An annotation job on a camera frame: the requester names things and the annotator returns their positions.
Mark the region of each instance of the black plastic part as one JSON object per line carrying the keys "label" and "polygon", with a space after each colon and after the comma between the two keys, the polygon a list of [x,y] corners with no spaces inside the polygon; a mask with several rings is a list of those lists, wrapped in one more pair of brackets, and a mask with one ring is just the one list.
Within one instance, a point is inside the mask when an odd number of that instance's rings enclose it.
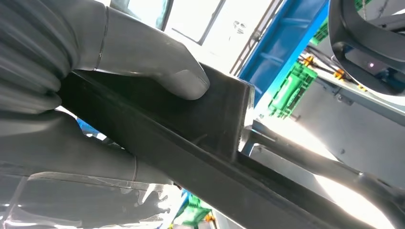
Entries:
{"label": "black plastic part", "polygon": [[212,86],[193,102],[147,79],[96,72],[69,75],[59,95],[64,107],[245,228],[369,228],[239,153],[253,88],[204,69]]}
{"label": "black plastic part", "polygon": [[[405,14],[363,20],[355,0],[332,0],[329,8],[329,35],[332,50],[342,67],[365,87],[388,95],[402,95],[367,71],[367,65],[382,62],[386,68],[405,73]],[[346,54],[356,52],[350,57]]]}

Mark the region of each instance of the metal bar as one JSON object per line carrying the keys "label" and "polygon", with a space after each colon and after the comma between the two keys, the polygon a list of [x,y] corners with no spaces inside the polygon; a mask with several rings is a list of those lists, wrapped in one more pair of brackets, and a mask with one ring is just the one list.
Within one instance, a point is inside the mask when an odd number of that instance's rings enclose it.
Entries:
{"label": "metal bar", "polygon": [[260,132],[266,132],[270,135],[276,134],[258,124],[254,123],[254,126],[259,126],[259,132],[252,131],[251,138],[249,139],[250,142],[260,144],[273,154],[312,174],[329,178],[356,191],[382,210],[395,228],[405,227],[404,213],[400,210],[402,208],[402,201],[398,201],[404,196],[403,191],[341,162],[312,153],[283,137],[279,137],[277,141],[269,139]]}
{"label": "metal bar", "polygon": [[213,25],[214,25],[216,19],[218,18],[219,13],[220,13],[221,10],[222,10],[222,7],[223,7],[224,4],[225,4],[225,1],[226,1],[226,0],[220,0],[218,6],[216,7],[216,9],[215,9],[215,11],[214,11],[214,13],[213,13],[213,15],[212,15],[212,17],[211,17],[211,19],[210,19],[210,22],[209,22],[208,25],[207,25],[207,28],[205,28],[205,31],[204,31],[204,33],[202,34],[200,40],[197,41],[197,44],[203,45],[205,39],[207,39],[207,36],[208,36],[208,34],[210,33],[211,28],[213,27]]}
{"label": "metal bar", "polygon": [[[120,81],[118,76],[110,78]],[[232,160],[202,150],[99,79],[83,73],[69,75],[59,92],[63,106],[243,227],[368,228],[249,157],[235,152]]]}

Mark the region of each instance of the green plastic bin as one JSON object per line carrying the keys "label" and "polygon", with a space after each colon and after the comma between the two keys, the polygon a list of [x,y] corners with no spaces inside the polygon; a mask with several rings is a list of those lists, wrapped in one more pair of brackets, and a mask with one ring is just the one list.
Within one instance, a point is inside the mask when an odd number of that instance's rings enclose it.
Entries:
{"label": "green plastic bin", "polygon": [[[362,0],[356,0],[355,6],[357,11],[361,10],[363,8],[363,3]],[[311,43],[318,45],[323,39],[325,39],[329,35],[328,31],[328,18],[325,19],[325,21],[320,25],[318,31],[315,33],[315,35],[312,37],[310,40]]]}
{"label": "green plastic bin", "polygon": [[176,215],[176,224],[197,227],[198,223],[211,212],[210,208],[203,207],[206,205],[198,197],[190,194]]}
{"label": "green plastic bin", "polygon": [[268,115],[282,119],[289,117],[317,76],[315,71],[296,62],[269,103]]}

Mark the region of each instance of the transparent plastic cover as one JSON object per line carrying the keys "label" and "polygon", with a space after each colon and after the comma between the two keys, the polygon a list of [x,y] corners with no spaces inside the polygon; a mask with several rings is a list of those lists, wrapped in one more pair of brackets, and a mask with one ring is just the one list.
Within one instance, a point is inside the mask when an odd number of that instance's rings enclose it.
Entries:
{"label": "transparent plastic cover", "polygon": [[0,228],[168,228],[181,204],[173,185],[63,173],[0,174]]}

